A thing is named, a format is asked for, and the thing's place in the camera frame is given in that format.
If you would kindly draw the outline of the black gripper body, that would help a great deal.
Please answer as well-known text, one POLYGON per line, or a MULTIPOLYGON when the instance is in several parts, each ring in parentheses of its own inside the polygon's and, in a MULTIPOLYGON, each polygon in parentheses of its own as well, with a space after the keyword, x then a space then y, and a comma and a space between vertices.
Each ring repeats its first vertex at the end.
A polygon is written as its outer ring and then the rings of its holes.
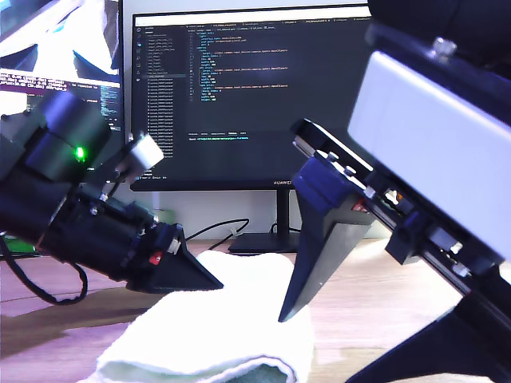
POLYGON ((129 286, 175 286, 182 228, 135 203, 80 200, 63 214, 63 259, 129 286))

